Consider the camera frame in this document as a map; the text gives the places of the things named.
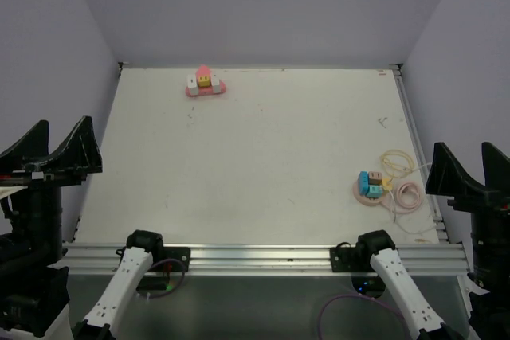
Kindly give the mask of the blue plug adapter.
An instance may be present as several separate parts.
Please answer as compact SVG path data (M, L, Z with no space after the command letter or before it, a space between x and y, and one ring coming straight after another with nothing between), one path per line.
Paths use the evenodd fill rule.
M358 176L358 192L361 196L366 196L370 189L369 177L366 171L360 171Z

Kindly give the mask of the pink round socket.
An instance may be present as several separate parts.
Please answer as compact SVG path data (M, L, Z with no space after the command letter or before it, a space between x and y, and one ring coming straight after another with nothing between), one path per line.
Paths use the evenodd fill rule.
M369 185L368 191L361 193L358 182L353 183L352 193L357 202L368 207L384 205L390 196L390 192L386 191L381 185Z

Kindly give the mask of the white charger plug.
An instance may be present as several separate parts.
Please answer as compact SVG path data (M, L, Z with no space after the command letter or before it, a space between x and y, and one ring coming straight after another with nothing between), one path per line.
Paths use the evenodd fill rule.
M213 94L220 94L222 92L221 82L215 74L211 75L211 87Z
M186 79L186 94L189 97L195 97L199 95L199 86L195 74L190 74Z

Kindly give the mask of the yellow plug adapter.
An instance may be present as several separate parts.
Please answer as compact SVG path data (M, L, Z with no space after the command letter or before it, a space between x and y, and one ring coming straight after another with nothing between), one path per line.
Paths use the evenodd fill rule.
M200 88L207 88L212 85L210 75L197 76L197 84Z

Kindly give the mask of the pink triangular power strip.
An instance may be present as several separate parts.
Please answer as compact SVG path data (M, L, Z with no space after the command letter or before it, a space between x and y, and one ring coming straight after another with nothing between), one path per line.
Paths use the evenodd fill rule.
M212 74L215 74L208 66L206 65L201 65L198 67L198 69L195 71L194 73L196 75L196 79L197 79L197 76L201 76L201 75L211 75ZM212 91L212 87L207 87L207 88L200 88L199 87L199 95L198 96L195 96L195 97L199 97L199 96L213 96L213 95L221 95L223 93L226 92L226 84L224 83L223 80L221 80L219 78L220 82L221 82L221 87L222 87L222 92L220 94L213 94L213 91Z

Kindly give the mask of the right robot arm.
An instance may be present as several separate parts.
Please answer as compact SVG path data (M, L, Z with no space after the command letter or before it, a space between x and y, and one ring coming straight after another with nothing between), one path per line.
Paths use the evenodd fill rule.
M435 143L426 183L429 195L447 197L456 211L470 213L473 271L469 279L484 294L469 293L469 325L480 339L509 337L509 158L490 142L481 145L484 183L471 177L445 143ZM413 339L459 339L426 301L383 230L359 236L355 261L374 270L398 305Z

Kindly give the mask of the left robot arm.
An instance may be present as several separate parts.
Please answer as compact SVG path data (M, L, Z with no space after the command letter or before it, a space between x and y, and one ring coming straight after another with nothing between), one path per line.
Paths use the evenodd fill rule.
M12 339L114 339L144 274L163 266L157 233L134 231L120 265L98 302L76 326L69 324L69 269L61 190L103 170L92 118L82 117L54 151L49 123L37 122L1 154L1 211L11 230L1 235L1 333Z

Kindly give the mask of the small yellow plug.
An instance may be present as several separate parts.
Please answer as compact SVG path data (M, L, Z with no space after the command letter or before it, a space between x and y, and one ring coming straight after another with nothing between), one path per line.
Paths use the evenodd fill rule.
M382 187L385 191L390 192L393 189L393 178L385 177L382 179Z

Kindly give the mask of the brown pink plug adapter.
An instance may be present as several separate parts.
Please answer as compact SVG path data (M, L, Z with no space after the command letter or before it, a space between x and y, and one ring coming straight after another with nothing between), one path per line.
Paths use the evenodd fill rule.
M378 171L369 171L368 173L368 181L370 185L382 185L383 183L383 175Z

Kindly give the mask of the teal plug adapter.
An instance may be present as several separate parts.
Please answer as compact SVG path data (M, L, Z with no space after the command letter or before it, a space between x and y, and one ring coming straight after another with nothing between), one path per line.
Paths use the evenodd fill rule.
M384 195L384 189L379 185L369 185L365 194L367 198L379 199Z

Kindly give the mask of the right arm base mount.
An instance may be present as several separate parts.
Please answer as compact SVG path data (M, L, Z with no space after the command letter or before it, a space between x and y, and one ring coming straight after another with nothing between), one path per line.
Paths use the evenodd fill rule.
M342 242L329 249L331 269L333 272L368 273L374 269L370 259L378 252L364 243L348 244Z

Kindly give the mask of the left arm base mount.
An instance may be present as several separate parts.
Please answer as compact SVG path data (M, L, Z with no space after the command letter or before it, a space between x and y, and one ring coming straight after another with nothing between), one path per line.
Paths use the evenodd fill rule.
M164 246L163 250L157 255L154 263L164 259L175 259L183 263L183 266L176 264L160 265L155 270L156 272L188 272L190 264L191 250L189 247L167 247Z

